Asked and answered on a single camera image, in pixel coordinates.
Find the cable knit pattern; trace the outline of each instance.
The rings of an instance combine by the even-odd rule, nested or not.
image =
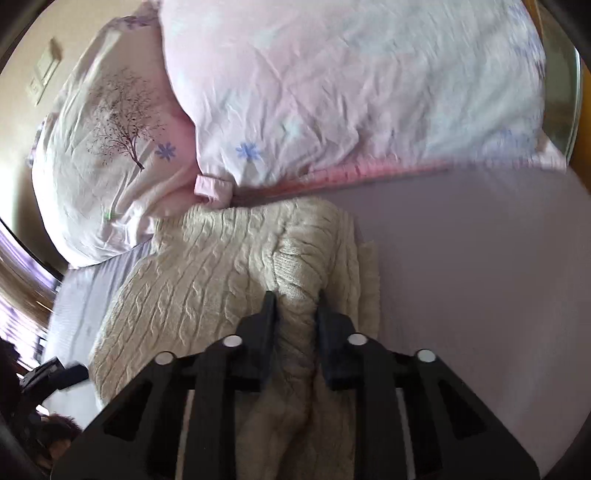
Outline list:
[[[321,289],[358,329],[377,333],[376,258],[355,244],[351,217],[319,199],[196,206],[160,220],[152,242],[154,253],[119,291],[91,353],[101,400],[157,353],[198,353],[233,333],[272,290],[281,321],[271,378],[260,395],[236,396],[238,478],[352,478],[355,400],[326,388],[314,338]]]

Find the bed sheet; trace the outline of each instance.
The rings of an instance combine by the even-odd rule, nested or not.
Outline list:
[[[380,340],[438,353],[548,472],[591,410],[591,197],[574,173],[474,168],[320,195],[378,247]],[[86,360],[147,252],[66,276],[47,356]],[[82,389],[47,406],[86,425],[98,410]]]

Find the bed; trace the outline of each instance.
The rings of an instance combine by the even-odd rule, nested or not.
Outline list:
[[[472,166],[316,194],[378,247],[379,340],[403,353],[436,351],[542,475],[580,468],[591,406],[591,198],[576,175]],[[46,358],[87,361],[111,298],[150,249],[148,241],[66,274]],[[90,384],[46,407],[83,426],[100,408]]]

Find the pillow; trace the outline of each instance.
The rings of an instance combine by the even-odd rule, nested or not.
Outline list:
[[[545,54],[521,0],[164,0],[160,21],[196,193],[221,203],[318,172],[544,165]]]
[[[194,125],[164,67],[150,4],[103,27],[48,115],[33,165],[43,222],[74,267],[148,240],[198,198]]]

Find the black clamp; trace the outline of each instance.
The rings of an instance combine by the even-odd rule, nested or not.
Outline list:
[[[434,353],[386,350],[322,293],[316,322],[326,384],[357,391],[355,480],[539,480],[534,460]]]
[[[54,480],[174,478],[184,408],[195,390],[183,478],[236,478],[234,392],[258,392],[269,374],[277,300],[203,353],[159,353],[57,462]]]

